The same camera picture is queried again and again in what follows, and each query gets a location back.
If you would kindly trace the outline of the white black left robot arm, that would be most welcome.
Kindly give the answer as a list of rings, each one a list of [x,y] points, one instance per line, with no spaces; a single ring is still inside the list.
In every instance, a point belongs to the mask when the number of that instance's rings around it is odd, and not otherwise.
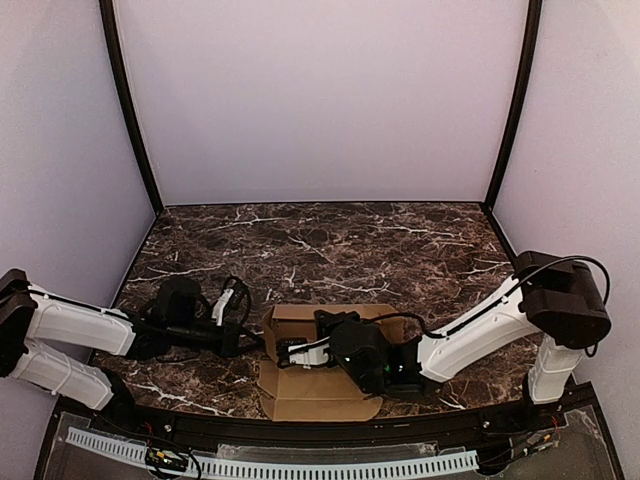
[[[134,400],[117,374],[81,363],[53,345],[81,346],[133,360],[162,356],[174,346],[233,358],[264,344],[245,326],[251,308],[249,288],[236,276],[225,279],[213,303],[198,282],[171,277],[153,299],[126,310],[54,294],[13,268],[1,277],[1,375],[96,412],[128,408]]]

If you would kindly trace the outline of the brown cardboard box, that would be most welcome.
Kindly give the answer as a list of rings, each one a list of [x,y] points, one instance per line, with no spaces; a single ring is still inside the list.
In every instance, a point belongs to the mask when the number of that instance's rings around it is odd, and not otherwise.
[[[260,362],[260,405],[274,422],[363,422],[374,418],[383,398],[368,395],[339,366],[304,368],[277,366],[276,344],[284,339],[315,341],[314,312],[355,311],[368,319],[394,313],[388,304],[276,304],[263,317],[268,358]]]

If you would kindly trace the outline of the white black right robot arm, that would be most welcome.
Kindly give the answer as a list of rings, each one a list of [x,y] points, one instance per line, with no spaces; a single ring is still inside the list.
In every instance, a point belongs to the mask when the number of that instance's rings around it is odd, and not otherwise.
[[[533,404],[552,403],[581,359],[593,357],[611,330],[610,290],[598,288],[594,269],[606,268],[585,255],[525,251],[491,295],[436,330],[414,313],[364,319],[355,312],[319,310],[319,344],[310,363],[339,366],[366,395],[415,398],[502,347],[542,334],[525,392]]]

